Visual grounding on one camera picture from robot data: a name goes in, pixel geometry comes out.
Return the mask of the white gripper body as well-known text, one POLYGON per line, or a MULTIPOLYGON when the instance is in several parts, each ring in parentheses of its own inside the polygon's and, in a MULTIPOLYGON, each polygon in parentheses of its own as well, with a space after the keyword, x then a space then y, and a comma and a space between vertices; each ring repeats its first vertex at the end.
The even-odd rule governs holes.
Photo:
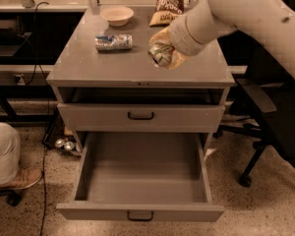
POLYGON ((169 38, 173 47, 187 56, 198 55, 206 47, 205 44, 196 42, 189 34, 186 16, 179 16, 170 24, 169 38))

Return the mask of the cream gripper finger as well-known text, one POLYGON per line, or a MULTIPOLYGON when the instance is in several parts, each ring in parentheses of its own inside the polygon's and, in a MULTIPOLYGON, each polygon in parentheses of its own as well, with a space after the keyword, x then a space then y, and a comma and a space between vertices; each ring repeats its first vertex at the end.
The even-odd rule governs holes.
POLYGON ((150 46, 153 46, 157 43, 171 45, 170 27, 166 27, 158 33, 154 34, 148 42, 150 46))
POLYGON ((170 63, 166 66, 167 70, 173 70, 181 66, 184 62, 189 59, 189 56, 184 55, 177 50, 173 50, 171 54, 170 63))

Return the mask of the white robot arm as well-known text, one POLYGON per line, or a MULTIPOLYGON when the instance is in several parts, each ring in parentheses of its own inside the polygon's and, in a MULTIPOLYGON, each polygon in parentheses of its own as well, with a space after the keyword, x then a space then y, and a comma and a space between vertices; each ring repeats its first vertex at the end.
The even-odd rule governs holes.
POLYGON ((175 69, 211 41, 235 30, 257 41, 295 80, 295 12, 282 0, 199 0, 149 44, 172 47, 173 60, 165 67, 175 69))

